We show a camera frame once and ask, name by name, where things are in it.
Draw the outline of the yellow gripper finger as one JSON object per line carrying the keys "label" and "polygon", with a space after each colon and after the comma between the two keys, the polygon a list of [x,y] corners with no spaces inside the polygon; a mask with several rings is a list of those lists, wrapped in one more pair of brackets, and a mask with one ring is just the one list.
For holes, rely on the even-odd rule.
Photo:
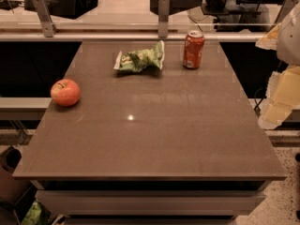
{"label": "yellow gripper finger", "polygon": [[255,46],[264,50],[275,51],[278,46],[278,34],[281,24],[273,27],[265,36],[256,41]]}
{"label": "yellow gripper finger", "polygon": [[300,105],[300,67],[288,66],[283,72],[274,71],[265,95],[258,125],[262,129],[275,129]]}

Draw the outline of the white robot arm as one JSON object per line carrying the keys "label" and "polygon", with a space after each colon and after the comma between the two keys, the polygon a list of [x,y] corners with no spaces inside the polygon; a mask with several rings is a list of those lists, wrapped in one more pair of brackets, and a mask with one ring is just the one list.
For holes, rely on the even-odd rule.
{"label": "white robot arm", "polygon": [[282,22],[256,42],[265,50],[275,50],[277,58],[288,67],[273,72],[269,78],[266,99],[262,102],[258,124],[262,129],[280,126],[300,105],[300,7],[289,12]]}

